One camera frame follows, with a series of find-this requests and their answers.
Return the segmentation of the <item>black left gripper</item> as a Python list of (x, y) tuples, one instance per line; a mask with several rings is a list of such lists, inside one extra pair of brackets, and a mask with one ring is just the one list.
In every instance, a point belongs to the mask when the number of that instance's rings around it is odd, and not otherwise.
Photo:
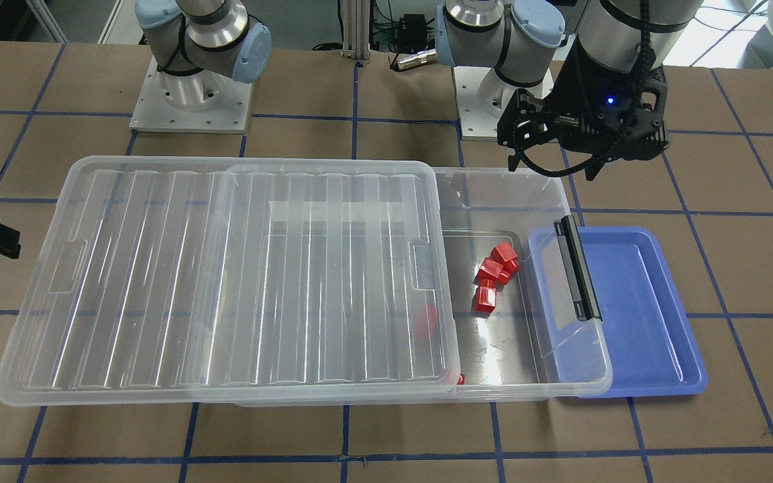
[[(509, 149), (507, 168), (513, 172), (523, 163), (537, 174), (558, 174), (527, 155), (527, 149), (546, 144), (555, 135), (565, 150), (603, 150), (619, 131), (628, 96), (628, 73), (598, 63), (583, 46), (572, 46), (545, 105), (530, 91), (513, 91), (504, 105), (498, 144)], [(554, 119), (552, 131), (546, 125), (548, 114)]]

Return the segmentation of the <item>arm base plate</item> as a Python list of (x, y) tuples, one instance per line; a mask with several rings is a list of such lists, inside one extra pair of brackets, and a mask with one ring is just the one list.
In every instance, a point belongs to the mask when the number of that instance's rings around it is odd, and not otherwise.
[(498, 122), (515, 86), (503, 82), (493, 67), (457, 66), (453, 79), (461, 138), (496, 141)]
[(129, 127), (138, 132), (245, 134), (252, 85), (202, 71), (172, 76), (150, 64)]

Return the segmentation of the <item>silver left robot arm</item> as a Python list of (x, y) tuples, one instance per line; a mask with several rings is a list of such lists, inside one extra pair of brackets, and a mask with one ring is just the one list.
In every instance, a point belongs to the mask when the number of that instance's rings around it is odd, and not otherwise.
[(558, 2), (446, 1), (435, 14), (440, 64), (490, 68), (513, 88), (499, 103), (497, 143), (507, 168), (592, 181), (619, 160), (668, 149), (663, 61), (699, 1), (589, 1), (550, 92), (541, 85), (568, 26)]

